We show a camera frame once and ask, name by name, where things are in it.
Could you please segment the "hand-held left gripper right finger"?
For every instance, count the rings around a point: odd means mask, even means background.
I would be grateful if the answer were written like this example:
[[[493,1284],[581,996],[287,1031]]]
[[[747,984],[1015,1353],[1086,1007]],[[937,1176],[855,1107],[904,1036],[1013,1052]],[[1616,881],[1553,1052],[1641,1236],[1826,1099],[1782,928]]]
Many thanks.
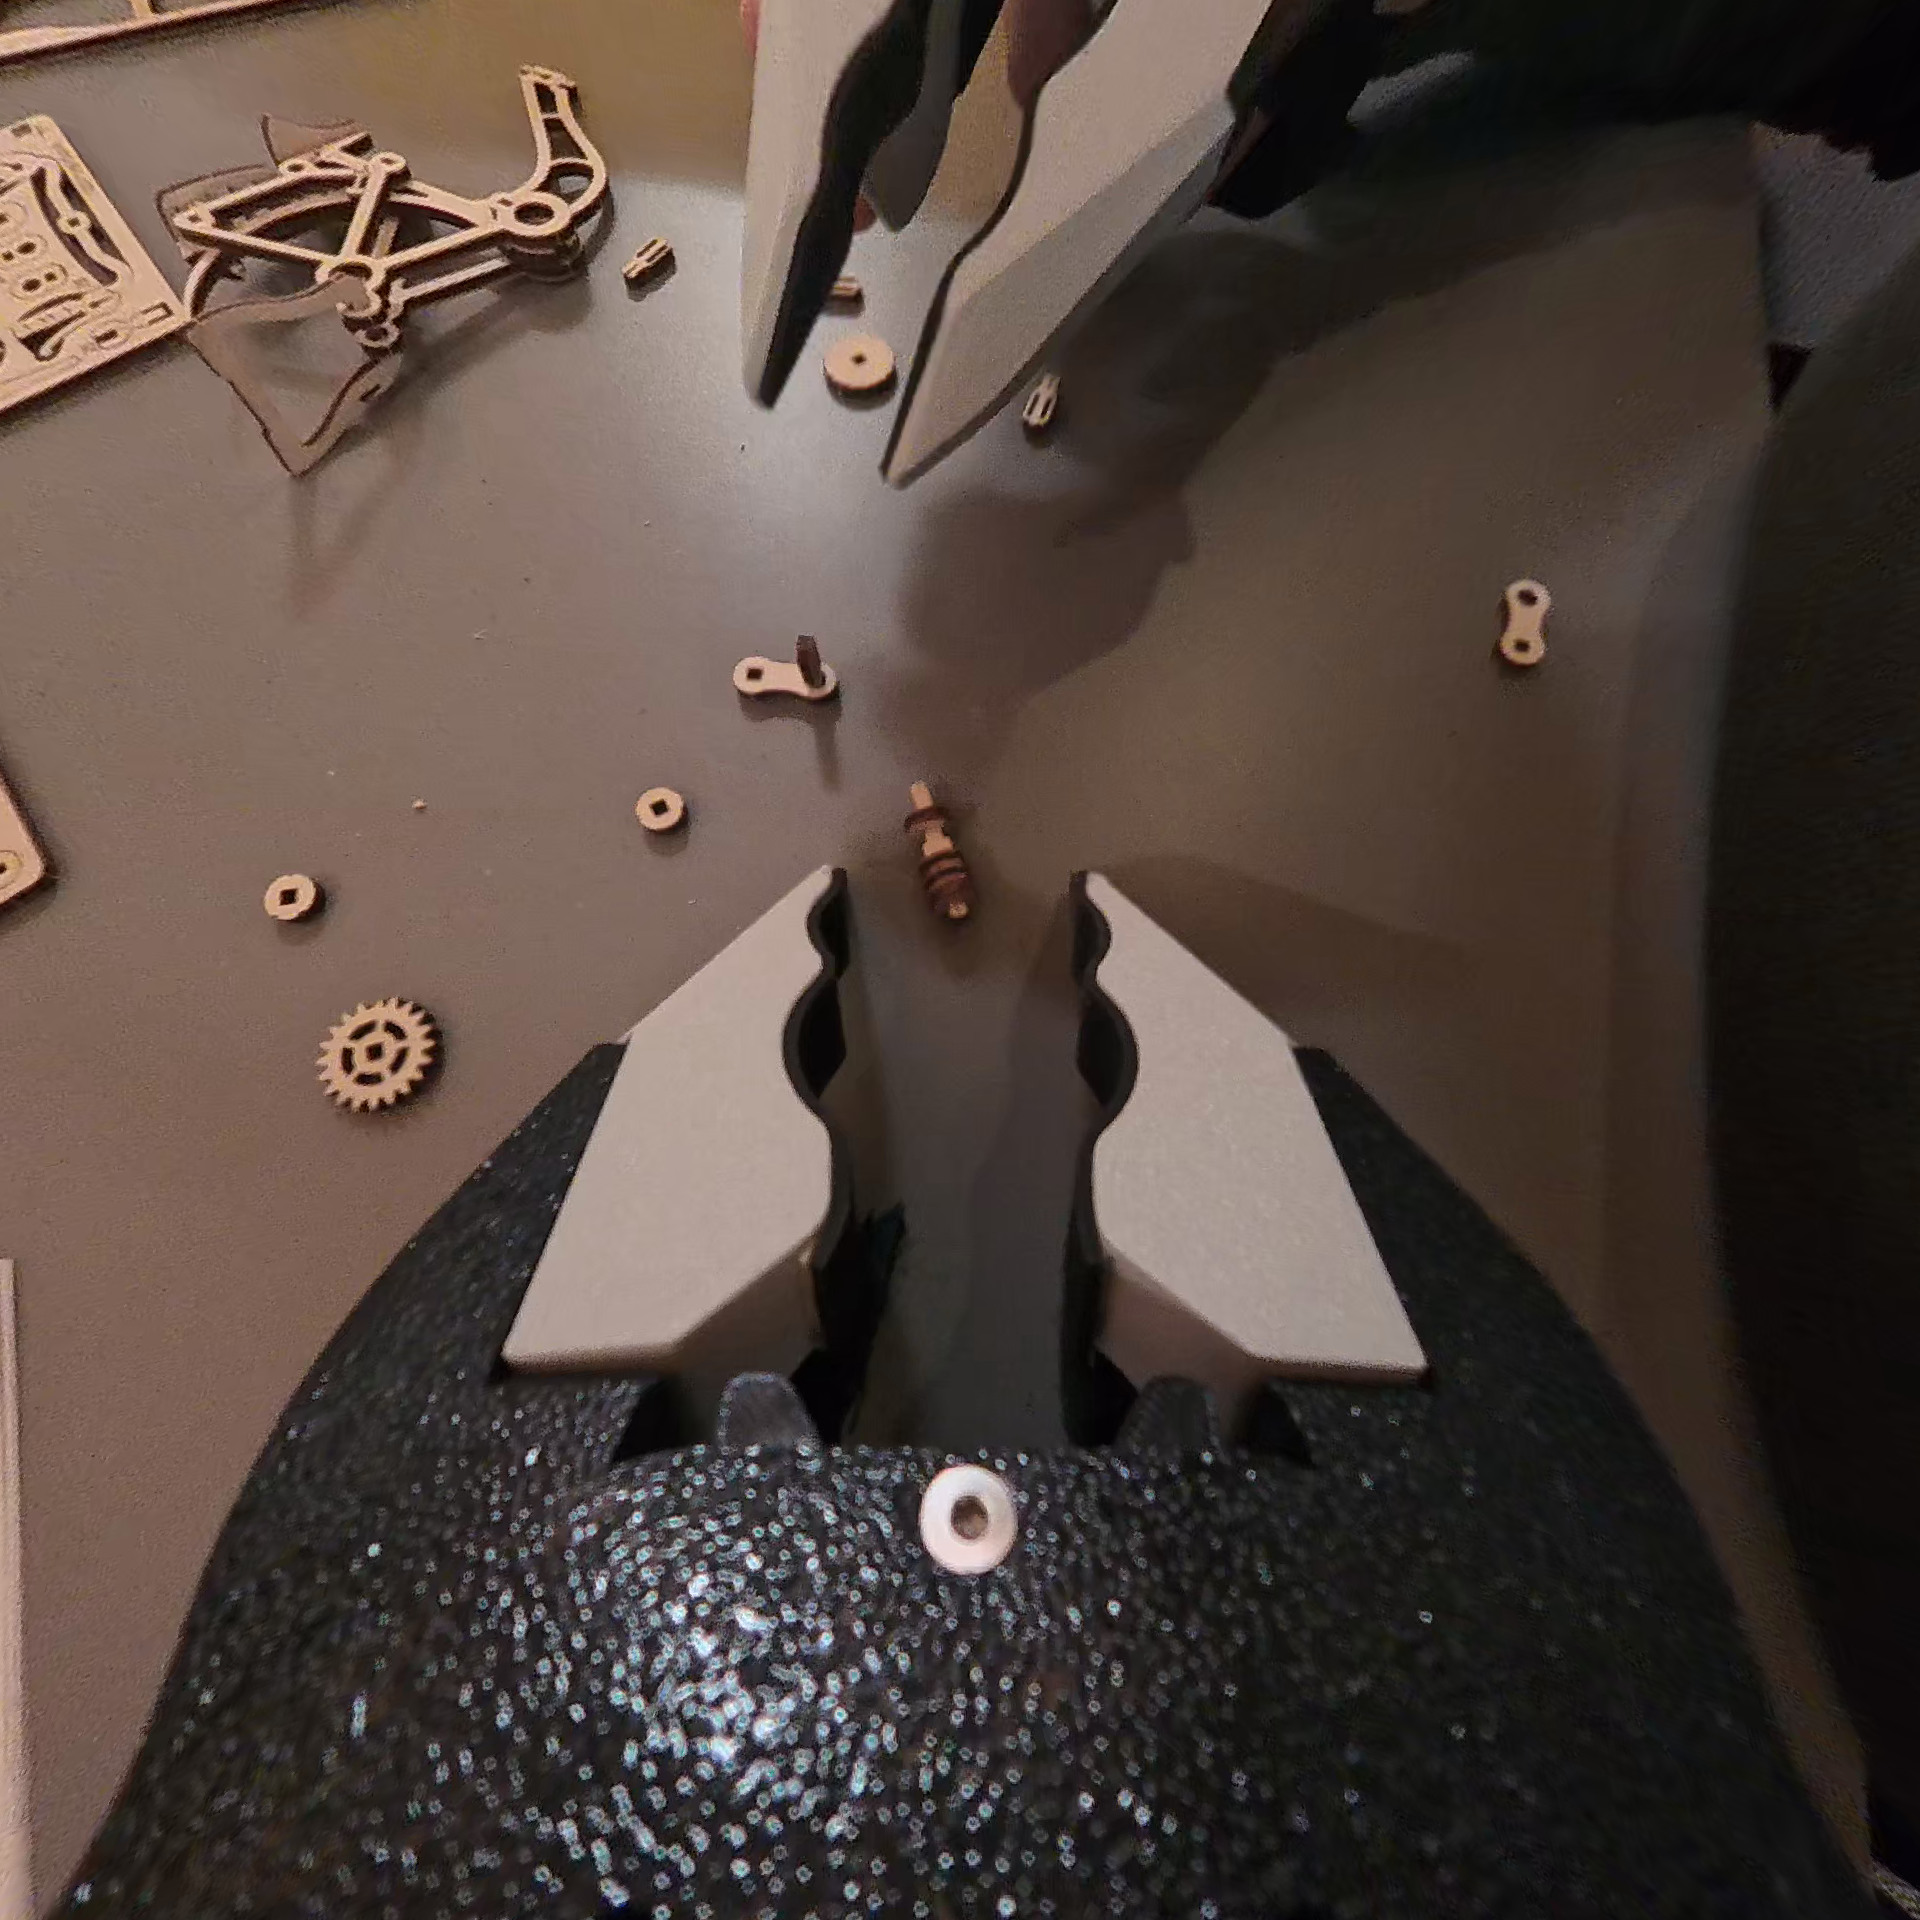
[[[1292,1040],[1109,876],[1067,885],[1089,1129],[1067,1202],[1067,1425],[1195,1383],[1424,1384],[1427,1353]]]

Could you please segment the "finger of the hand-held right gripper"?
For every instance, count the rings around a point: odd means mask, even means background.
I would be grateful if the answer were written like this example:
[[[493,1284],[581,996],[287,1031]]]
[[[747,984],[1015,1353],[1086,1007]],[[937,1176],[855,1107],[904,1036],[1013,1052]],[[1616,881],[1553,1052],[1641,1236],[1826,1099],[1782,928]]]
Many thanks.
[[[1034,92],[1010,186],[934,288],[880,459],[911,487],[1219,177],[1277,59],[1274,2],[1114,2]]]
[[[775,407],[851,250],[887,130],[890,2],[758,2],[742,239],[745,384]]]

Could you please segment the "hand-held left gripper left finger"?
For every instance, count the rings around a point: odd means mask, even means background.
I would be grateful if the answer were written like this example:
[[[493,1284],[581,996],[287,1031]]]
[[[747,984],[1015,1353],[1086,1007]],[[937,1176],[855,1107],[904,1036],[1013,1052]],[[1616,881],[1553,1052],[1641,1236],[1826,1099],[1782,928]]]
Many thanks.
[[[824,1093],[847,1062],[850,959],[847,873],[824,866],[625,1036],[510,1372],[638,1372],[703,1400],[775,1372],[847,1419],[859,1219]]]

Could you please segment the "wooden model frame assembly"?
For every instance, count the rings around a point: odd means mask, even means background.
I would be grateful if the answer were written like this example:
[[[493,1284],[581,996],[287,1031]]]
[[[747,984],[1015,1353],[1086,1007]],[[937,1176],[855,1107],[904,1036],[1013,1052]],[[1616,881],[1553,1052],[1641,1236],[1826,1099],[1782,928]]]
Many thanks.
[[[420,179],[361,125],[261,118],[263,162],[175,183],[155,213],[187,264],[183,337],[246,406],[285,474],[318,469],[383,401],[408,322],[503,280],[584,272],[610,206],[610,169],[558,70],[522,66],[528,174],[493,192]],[[333,322],[351,351],[309,426],[275,395],[272,339]]]

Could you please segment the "wooden axle with discs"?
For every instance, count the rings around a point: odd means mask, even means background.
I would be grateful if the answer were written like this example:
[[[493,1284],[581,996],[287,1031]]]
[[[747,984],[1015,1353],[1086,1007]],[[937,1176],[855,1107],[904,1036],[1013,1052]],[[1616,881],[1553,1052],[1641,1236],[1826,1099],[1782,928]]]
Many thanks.
[[[952,816],[928,782],[911,782],[900,830],[930,911],[946,925],[965,925],[975,906],[972,873],[957,845]]]

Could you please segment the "wooden crank link with peg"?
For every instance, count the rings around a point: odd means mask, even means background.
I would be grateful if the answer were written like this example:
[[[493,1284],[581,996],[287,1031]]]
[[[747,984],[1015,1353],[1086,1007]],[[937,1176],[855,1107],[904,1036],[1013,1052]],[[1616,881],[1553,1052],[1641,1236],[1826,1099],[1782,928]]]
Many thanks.
[[[821,641],[811,634],[801,634],[792,641],[790,660],[770,660],[770,657],[739,660],[730,666],[730,689],[742,700],[758,700],[758,703],[782,700],[782,703],[824,707],[838,695],[838,677],[829,666],[829,660],[824,660]]]

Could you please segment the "wooden parts sheet mostly full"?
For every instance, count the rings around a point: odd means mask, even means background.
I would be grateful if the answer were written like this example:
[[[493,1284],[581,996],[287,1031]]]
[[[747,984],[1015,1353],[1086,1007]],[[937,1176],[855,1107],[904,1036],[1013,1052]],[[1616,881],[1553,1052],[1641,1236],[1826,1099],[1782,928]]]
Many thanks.
[[[41,896],[56,879],[59,869],[36,827],[36,812],[4,769],[4,911]]]

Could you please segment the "wooden parts sheet curved cutout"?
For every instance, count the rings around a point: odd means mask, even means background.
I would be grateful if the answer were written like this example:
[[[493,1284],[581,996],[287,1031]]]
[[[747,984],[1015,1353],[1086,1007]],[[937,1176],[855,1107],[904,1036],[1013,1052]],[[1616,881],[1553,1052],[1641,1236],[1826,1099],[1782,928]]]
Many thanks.
[[[50,115],[4,125],[4,413],[188,322],[165,275]]]

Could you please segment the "small wooden gear wheel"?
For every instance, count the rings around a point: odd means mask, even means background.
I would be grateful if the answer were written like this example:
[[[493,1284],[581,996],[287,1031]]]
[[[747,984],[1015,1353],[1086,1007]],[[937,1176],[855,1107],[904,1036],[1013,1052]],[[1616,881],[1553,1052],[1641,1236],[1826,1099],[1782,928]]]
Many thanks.
[[[437,1069],[441,1023],[398,996],[359,1002],[333,1023],[312,1065],[324,1093],[351,1118],[392,1113],[413,1101]]]

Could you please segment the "grey fabric chair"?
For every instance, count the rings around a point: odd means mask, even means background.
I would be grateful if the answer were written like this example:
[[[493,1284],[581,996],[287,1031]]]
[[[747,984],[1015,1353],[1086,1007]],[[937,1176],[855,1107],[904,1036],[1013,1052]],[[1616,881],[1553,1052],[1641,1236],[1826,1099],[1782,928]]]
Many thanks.
[[[1770,406],[1915,250],[1915,174],[1880,179],[1869,154],[1754,129]]]

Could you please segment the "person's dark green clothing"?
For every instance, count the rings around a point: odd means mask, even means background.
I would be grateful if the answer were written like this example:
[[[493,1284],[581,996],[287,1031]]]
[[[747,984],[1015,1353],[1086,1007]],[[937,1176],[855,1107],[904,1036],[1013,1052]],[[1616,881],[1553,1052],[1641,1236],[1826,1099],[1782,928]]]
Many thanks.
[[[1915,1917],[1915,258],[1813,354],[1754,493],[1707,1082],[1741,1360]]]

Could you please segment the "white instruction booklet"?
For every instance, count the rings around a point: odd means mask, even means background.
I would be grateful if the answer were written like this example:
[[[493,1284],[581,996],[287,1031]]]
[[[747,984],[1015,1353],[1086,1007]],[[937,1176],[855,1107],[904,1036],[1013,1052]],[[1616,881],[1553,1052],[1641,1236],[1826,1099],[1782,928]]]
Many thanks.
[[[17,1272],[4,1260],[4,1917],[36,1917],[22,1579]]]

